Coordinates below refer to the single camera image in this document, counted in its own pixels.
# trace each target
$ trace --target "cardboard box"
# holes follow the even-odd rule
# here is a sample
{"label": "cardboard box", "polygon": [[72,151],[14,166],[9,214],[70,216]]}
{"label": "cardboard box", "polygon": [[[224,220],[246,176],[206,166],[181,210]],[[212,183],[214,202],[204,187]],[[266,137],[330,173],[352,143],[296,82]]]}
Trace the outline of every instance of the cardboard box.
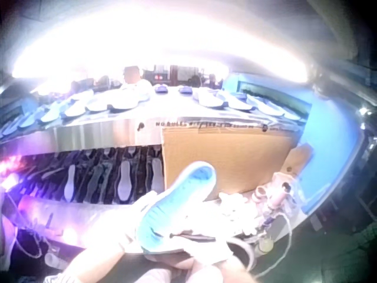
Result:
{"label": "cardboard box", "polygon": [[300,132],[224,127],[168,127],[163,129],[165,188],[195,161],[214,166],[219,192],[240,193],[270,181],[279,171]]}

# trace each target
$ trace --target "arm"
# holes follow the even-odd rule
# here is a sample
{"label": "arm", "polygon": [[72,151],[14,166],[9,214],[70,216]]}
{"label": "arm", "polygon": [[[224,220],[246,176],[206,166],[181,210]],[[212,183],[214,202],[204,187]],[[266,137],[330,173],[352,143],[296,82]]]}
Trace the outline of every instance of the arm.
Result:
{"label": "arm", "polygon": [[88,248],[73,259],[63,274],[81,283],[96,283],[112,270],[123,255],[124,248],[118,243]]}

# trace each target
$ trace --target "overhead lamp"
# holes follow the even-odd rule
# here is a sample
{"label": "overhead lamp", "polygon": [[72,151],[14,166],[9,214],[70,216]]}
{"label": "overhead lamp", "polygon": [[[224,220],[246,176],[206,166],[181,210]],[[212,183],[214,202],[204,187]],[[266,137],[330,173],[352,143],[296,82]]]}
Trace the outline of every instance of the overhead lamp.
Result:
{"label": "overhead lamp", "polygon": [[362,107],[362,108],[359,109],[359,112],[360,112],[360,114],[361,114],[362,116],[364,116],[364,115],[365,115],[367,112],[369,112],[369,111],[368,111],[367,108]]}
{"label": "overhead lamp", "polygon": [[[170,27],[173,36],[150,28]],[[200,32],[203,27],[211,31]],[[14,77],[63,77],[86,70],[110,73],[127,65],[152,63],[165,54],[221,54],[242,57],[271,73],[307,82],[307,68],[294,54],[248,32],[209,18],[179,11],[137,6],[112,9],[72,20],[50,30],[26,47],[17,59]]]}

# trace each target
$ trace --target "metal rack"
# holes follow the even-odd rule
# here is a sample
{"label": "metal rack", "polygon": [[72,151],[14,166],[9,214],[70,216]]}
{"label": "metal rack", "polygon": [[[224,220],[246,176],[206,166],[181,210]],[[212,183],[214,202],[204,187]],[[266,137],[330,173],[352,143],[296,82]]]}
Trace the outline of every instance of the metal rack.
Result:
{"label": "metal rack", "polygon": [[248,113],[214,110],[199,105],[191,97],[169,93],[153,95],[131,110],[111,113],[109,110],[87,113],[71,121],[58,119],[36,131],[22,131],[0,143],[2,157],[33,155],[106,147],[146,146],[161,144],[161,129],[166,126],[202,126],[207,122],[220,127],[248,124],[250,127],[277,126],[280,130],[300,130],[288,119],[265,115],[257,110]]}

